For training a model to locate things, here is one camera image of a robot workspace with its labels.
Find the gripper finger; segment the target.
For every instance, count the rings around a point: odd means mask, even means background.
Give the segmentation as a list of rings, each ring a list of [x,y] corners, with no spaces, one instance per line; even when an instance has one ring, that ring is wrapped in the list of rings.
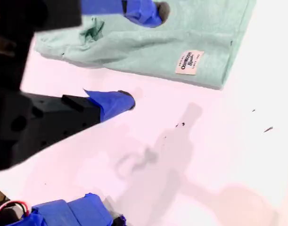
[[[69,136],[132,110],[136,105],[134,97],[122,90],[87,90],[85,93],[86,97],[23,94],[29,104],[25,113],[10,121],[10,128],[18,133],[18,138],[7,157],[8,167],[20,164]]]
[[[156,28],[170,14],[167,2],[154,0],[82,0],[83,15],[122,15],[134,24]]]

